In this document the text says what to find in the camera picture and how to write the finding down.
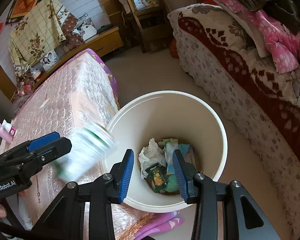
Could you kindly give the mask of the white green medicine box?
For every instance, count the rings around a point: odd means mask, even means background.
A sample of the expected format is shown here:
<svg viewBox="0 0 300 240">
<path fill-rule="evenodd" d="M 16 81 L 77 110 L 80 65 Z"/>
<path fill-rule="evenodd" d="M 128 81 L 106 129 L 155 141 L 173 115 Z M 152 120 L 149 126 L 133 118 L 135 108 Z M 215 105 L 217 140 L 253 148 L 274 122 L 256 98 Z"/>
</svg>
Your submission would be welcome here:
<svg viewBox="0 0 300 240">
<path fill-rule="evenodd" d="M 53 162 L 58 178 L 66 183 L 77 181 L 117 147 L 114 137 L 94 122 L 74 128 L 69 140 L 70 152 Z"/>
</svg>

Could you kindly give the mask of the dark brown clothes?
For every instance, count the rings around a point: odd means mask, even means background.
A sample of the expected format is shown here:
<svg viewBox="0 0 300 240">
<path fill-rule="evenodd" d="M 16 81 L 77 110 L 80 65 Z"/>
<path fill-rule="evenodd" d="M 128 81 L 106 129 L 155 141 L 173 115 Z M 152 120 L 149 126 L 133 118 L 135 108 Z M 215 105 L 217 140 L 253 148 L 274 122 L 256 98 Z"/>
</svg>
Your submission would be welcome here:
<svg viewBox="0 0 300 240">
<path fill-rule="evenodd" d="M 268 16 L 285 25 L 296 35 L 300 31 L 300 17 L 292 0 L 238 0 L 250 12 L 263 10 Z"/>
</svg>

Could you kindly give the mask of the wooden chair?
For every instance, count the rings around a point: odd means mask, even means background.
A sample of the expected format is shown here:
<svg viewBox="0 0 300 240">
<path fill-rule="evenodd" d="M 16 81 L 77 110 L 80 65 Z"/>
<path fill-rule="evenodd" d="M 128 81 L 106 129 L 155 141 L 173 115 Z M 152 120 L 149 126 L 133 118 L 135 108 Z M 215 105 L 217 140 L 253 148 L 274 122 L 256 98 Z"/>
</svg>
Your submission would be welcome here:
<svg viewBox="0 0 300 240">
<path fill-rule="evenodd" d="M 128 5 L 132 26 L 143 53 L 166 49 L 172 41 L 172 27 L 163 0 L 118 0 Z"/>
</svg>

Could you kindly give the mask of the pink quilted mattress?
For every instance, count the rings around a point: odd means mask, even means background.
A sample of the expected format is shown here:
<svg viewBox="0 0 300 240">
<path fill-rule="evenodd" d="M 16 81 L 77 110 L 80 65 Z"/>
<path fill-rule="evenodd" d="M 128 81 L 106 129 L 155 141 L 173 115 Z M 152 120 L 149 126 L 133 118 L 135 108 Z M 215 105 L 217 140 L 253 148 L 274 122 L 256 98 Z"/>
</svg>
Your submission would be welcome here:
<svg viewBox="0 0 300 240">
<path fill-rule="evenodd" d="M 118 112 L 117 82 L 99 56 L 82 51 L 65 63 L 34 92 L 12 124 L 17 133 L 0 153 L 22 142 L 51 132 L 69 138 L 76 127 L 99 123 L 106 127 Z M 17 214 L 30 229 L 64 187 L 52 164 L 45 165 L 31 178 L 27 196 L 21 198 Z M 155 214 L 136 210 L 126 204 L 112 205 L 115 239 L 134 239 Z"/>
</svg>

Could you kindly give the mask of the floral yellow cloth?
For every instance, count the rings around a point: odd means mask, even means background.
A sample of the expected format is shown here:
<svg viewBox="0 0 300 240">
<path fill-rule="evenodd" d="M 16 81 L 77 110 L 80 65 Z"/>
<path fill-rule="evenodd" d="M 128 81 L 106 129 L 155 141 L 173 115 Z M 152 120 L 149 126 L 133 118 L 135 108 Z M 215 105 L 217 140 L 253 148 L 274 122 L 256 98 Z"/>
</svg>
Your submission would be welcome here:
<svg viewBox="0 0 300 240">
<path fill-rule="evenodd" d="M 11 32 L 8 48 L 17 77 L 66 40 L 57 18 L 62 6 L 58 0 L 42 0 Z"/>
</svg>

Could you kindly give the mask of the floral patterned sofa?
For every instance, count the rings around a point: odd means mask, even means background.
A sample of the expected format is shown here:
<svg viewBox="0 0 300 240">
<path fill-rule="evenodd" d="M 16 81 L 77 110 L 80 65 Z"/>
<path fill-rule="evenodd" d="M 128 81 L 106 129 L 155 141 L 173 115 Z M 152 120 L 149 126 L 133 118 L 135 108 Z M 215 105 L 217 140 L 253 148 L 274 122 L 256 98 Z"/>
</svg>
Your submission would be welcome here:
<svg viewBox="0 0 300 240">
<path fill-rule="evenodd" d="M 282 202 L 292 239 L 300 237 L 300 67 L 279 74 L 239 22 L 219 6 L 169 13 L 183 70 L 250 140 Z"/>
</svg>

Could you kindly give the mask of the pink clothes pile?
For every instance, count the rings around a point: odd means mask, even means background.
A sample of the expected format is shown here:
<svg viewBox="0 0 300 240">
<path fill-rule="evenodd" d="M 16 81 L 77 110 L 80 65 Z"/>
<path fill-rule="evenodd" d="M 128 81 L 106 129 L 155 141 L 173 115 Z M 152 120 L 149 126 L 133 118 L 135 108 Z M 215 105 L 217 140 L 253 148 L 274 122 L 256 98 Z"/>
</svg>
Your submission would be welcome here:
<svg viewBox="0 0 300 240">
<path fill-rule="evenodd" d="M 294 35 L 278 20 L 268 16 L 263 10 L 250 12 L 238 0 L 218 0 L 228 12 L 242 16 L 263 36 L 263 43 L 270 52 L 278 73 L 291 72 L 300 66 L 300 33 Z"/>
</svg>

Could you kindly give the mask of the wooden low cabinet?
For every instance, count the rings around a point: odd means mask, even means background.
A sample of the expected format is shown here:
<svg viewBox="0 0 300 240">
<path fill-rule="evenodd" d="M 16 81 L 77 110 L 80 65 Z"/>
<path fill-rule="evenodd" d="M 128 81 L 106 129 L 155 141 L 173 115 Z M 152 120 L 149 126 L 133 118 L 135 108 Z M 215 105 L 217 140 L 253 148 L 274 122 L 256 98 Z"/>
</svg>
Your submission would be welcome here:
<svg viewBox="0 0 300 240">
<path fill-rule="evenodd" d="M 89 38 L 80 46 L 68 51 L 63 56 L 61 56 L 59 61 L 47 72 L 45 72 L 38 80 L 38 82 L 34 84 L 33 89 L 34 90 L 37 89 L 55 71 L 61 68 L 62 65 L 64 65 L 67 61 L 69 61 L 71 58 L 75 57 L 77 54 L 79 54 L 82 51 L 88 50 L 90 52 L 94 52 L 99 57 L 103 57 L 109 53 L 112 53 L 120 49 L 121 47 L 123 47 L 123 42 L 119 33 L 119 28 L 113 26 L 112 28 L 100 34 Z M 0 65 L 0 90 L 10 101 L 13 100 L 13 97 L 17 92 L 16 85 L 7 76 L 5 71 L 2 69 L 1 65 Z"/>
</svg>

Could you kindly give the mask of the framed couple photo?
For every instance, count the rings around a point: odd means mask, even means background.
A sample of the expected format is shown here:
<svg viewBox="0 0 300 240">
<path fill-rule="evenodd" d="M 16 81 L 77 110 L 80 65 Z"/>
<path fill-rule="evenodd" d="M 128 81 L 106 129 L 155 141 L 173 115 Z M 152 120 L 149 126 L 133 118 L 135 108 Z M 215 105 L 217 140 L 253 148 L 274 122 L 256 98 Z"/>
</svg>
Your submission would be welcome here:
<svg viewBox="0 0 300 240">
<path fill-rule="evenodd" d="M 45 72 L 50 70 L 57 62 L 59 57 L 54 50 L 49 51 L 41 60 L 40 63 Z"/>
</svg>

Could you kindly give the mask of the white tissue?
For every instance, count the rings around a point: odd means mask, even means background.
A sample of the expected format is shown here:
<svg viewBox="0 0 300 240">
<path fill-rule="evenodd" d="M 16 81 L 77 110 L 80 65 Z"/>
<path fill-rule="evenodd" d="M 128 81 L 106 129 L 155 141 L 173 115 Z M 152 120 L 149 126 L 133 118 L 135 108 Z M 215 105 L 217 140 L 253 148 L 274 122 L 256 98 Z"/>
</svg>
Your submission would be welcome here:
<svg viewBox="0 0 300 240">
<path fill-rule="evenodd" d="M 161 166 L 166 166 L 164 150 L 159 147 L 154 138 L 149 140 L 148 146 L 143 147 L 139 153 L 139 163 L 141 179 L 146 179 L 148 176 L 147 168 L 159 163 Z"/>
</svg>

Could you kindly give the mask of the white pill bottle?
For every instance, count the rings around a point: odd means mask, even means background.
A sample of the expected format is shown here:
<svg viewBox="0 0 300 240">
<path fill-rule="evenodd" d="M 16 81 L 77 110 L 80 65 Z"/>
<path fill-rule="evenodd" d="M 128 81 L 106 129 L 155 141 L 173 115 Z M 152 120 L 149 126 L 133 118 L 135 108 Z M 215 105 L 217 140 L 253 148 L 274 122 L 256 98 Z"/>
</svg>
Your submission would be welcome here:
<svg viewBox="0 0 300 240">
<path fill-rule="evenodd" d="M 17 133 L 17 128 L 11 123 L 7 122 L 5 119 L 2 121 L 2 127 L 12 136 L 15 137 Z"/>
</svg>

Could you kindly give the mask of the green plush toy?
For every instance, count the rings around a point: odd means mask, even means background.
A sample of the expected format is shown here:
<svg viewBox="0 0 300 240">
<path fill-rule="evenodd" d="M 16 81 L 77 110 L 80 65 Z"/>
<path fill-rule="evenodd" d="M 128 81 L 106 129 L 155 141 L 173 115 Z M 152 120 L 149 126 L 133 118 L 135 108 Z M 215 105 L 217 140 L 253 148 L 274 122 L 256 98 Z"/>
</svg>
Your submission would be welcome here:
<svg viewBox="0 0 300 240">
<path fill-rule="evenodd" d="M 166 174 L 166 192 L 176 193 L 179 191 L 178 182 L 175 174 Z"/>
</svg>

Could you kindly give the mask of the blue snack bag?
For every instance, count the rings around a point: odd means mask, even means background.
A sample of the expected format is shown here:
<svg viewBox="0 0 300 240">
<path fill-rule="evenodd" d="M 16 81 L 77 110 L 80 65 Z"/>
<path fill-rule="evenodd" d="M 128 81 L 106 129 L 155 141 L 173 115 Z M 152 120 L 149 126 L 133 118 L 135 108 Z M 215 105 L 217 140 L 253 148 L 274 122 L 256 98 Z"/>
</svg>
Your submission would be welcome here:
<svg viewBox="0 0 300 240">
<path fill-rule="evenodd" d="M 167 174 L 175 174 L 173 167 L 173 152 L 179 150 L 187 163 L 191 163 L 196 167 L 193 147 L 189 144 L 179 144 L 177 142 L 167 142 L 164 147 Z"/>
</svg>

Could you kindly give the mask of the white trash bin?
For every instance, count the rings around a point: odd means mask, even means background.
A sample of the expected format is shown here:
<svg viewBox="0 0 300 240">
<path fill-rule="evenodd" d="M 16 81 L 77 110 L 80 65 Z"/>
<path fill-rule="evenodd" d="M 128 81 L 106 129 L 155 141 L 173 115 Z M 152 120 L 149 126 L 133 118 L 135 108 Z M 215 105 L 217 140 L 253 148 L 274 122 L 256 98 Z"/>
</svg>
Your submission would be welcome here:
<svg viewBox="0 0 300 240">
<path fill-rule="evenodd" d="M 134 152 L 124 203 L 137 210 L 167 213 L 187 207 L 172 164 L 175 150 L 214 181 L 226 164 L 228 141 L 221 119 L 191 94 L 164 90 L 140 96 L 115 114 L 107 130 L 116 148 L 104 158 L 106 170 L 121 161 L 126 150 Z"/>
</svg>

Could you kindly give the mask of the pink water bottle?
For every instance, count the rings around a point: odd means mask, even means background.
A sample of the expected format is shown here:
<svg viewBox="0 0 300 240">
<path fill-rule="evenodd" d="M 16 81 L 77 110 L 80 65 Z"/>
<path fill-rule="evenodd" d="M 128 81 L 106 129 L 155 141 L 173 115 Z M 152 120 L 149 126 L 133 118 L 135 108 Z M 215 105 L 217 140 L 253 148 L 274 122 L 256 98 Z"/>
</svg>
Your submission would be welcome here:
<svg viewBox="0 0 300 240">
<path fill-rule="evenodd" d="M 8 131 L 2 126 L 0 123 L 0 137 L 5 140 L 8 144 L 10 144 L 13 140 L 13 137 L 10 135 Z"/>
</svg>

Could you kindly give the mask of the dark green snack packet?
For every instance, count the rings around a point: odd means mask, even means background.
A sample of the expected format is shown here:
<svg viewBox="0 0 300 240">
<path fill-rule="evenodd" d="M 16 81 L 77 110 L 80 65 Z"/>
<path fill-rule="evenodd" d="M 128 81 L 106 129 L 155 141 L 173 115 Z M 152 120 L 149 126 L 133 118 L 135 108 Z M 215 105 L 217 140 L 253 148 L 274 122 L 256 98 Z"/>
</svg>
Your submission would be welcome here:
<svg viewBox="0 0 300 240">
<path fill-rule="evenodd" d="M 167 186 L 167 181 L 162 172 L 162 165 L 159 163 L 154 163 L 152 166 L 146 169 L 147 177 L 146 181 L 150 188 L 155 193 L 160 193 L 161 191 L 165 191 Z"/>
</svg>

